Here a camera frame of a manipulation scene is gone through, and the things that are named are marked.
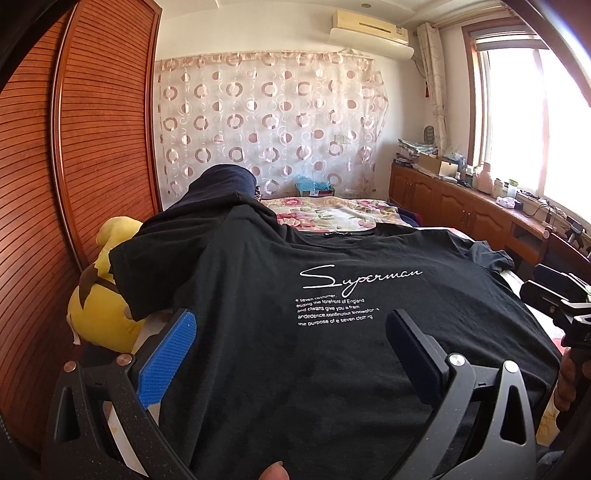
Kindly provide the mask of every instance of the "wooden wardrobe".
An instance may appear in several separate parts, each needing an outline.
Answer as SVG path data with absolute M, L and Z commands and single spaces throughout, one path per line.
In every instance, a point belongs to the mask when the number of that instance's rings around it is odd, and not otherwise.
M 152 74 L 161 9 L 80 0 L 0 93 L 0 410 L 40 452 L 72 358 L 66 308 L 110 217 L 161 209 Z

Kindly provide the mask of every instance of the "metal rivet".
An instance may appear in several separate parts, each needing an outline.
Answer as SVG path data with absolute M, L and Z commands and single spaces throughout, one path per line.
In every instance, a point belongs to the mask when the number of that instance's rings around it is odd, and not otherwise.
M 459 353 L 453 353 L 449 356 L 449 362 L 456 367 L 461 367 L 466 363 L 466 359 Z
M 117 364 L 124 367 L 125 365 L 129 365 L 131 363 L 132 357 L 128 353 L 122 353 L 117 357 Z
M 505 369 L 512 374 L 516 374 L 519 371 L 519 367 L 513 360 L 507 360 L 505 362 Z
M 76 369 L 76 362 L 70 360 L 64 364 L 64 372 L 73 372 Z

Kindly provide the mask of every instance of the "t-shirt sleeve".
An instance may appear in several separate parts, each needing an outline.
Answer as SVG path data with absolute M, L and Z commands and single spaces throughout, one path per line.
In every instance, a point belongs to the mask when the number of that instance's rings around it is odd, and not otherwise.
M 115 284 L 135 320 L 170 308 L 176 290 L 192 275 L 231 205 L 193 206 L 190 213 L 148 220 L 131 240 L 111 250 Z
M 513 259 L 504 250 L 491 250 L 486 241 L 475 242 L 451 232 L 450 237 L 457 250 L 476 265 L 498 273 L 515 268 Z

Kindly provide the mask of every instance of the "curtain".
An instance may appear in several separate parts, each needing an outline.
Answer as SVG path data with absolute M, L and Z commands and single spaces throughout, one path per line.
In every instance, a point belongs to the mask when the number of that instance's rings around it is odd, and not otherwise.
M 161 60 L 156 72 L 154 129 L 165 205 L 219 163 L 249 169 L 266 197 L 294 194 L 297 175 L 328 181 L 339 196 L 374 191 L 388 99 L 372 59 L 303 51 L 208 54 Z
M 428 23 L 417 28 L 418 43 L 421 47 L 423 67 L 427 75 L 427 87 L 431 98 L 431 109 L 435 125 L 435 143 L 443 155 L 449 147 L 449 137 L 445 122 L 445 104 L 447 91 L 445 86 L 445 65 L 443 63 L 443 48 L 439 30 Z

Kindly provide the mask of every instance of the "floral bedspread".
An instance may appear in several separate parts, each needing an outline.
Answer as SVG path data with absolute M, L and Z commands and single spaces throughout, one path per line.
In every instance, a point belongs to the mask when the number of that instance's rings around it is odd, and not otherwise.
M 376 223 L 409 226 L 398 209 L 381 200 L 347 200 L 338 197 L 287 197 L 263 200 L 280 224 L 306 232 L 366 230 Z

